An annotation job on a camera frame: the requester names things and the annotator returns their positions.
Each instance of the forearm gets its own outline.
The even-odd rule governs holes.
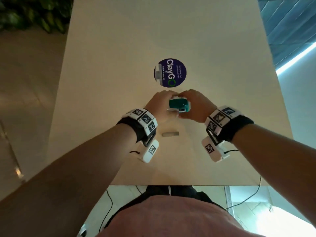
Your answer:
[[[316,225],[316,150],[250,124],[233,144],[267,182]]]
[[[0,202],[2,235],[76,236],[135,143],[119,124],[57,159]]]

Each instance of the pink shirt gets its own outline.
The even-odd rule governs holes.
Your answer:
[[[218,206],[200,200],[156,195],[120,211],[97,237],[258,237]]]

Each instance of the black wrist strap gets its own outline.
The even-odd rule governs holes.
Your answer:
[[[121,119],[117,124],[121,124],[121,123],[127,124],[133,128],[133,130],[135,131],[136,136],[137,136],[136,143],[143,140],[144,137],[146,136],[144,127],[142,127],[141,124],[138,123],[137,120],[134,120],[130,117],[125,117],[125,118]]]
[[[253,124],[254,122],[246,116],[237,116],[231,119],[221,130],[218,138],[228,142],[232,142],[234,135],[237,131],[242,129],[248,124]]]

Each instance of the table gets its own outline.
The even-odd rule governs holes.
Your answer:
[[[153,76],[166,58],[187,70],[174,88]],[[156,92],[191,88],[292,137],[257,0],[75,0],[47,163],[143,107]],[[162,137],[166,131],[180,135]],[[112,184],[259,183],[239,152],[212,162],[201,145],[205,136],[204,125],[189,120],[160,125],[151,162],[127,158]]]

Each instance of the purple sticker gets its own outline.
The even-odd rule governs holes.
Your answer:
[[[154,69],[154,77],[160,85],[164,87],[177,87],[184,82],[186,68],[181,61],[169,58],[160,61],[159,64],[160,70],[156,72],[156,69]]]

